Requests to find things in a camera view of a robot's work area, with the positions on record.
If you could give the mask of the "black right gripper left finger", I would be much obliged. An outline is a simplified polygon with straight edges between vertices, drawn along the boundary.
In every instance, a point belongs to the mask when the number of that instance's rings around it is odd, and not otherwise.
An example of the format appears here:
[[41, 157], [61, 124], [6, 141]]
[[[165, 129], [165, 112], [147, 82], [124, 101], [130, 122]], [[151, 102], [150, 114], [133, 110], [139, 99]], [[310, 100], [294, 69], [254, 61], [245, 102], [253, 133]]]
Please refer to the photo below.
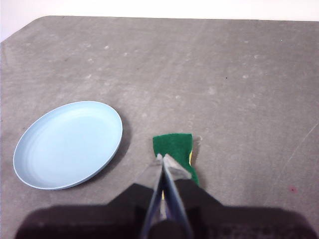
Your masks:
[[30, 213], [17, 239], [124, 239], [138, 237], [160, 179], [158, 154], [142, 175], [107, 204], [59, 205]]

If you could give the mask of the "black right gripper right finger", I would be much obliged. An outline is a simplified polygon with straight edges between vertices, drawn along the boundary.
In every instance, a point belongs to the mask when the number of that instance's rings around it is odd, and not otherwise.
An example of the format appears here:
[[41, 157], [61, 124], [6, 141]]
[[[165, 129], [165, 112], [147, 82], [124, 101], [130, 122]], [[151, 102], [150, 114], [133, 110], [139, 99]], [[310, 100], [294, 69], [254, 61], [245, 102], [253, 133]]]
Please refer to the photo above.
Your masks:
[[299, 213], [270, 207], [221, 204], [192, 179], [169, 154], [163, 168], [186, 228], [195, 239], [313, 239], [315, 232]]

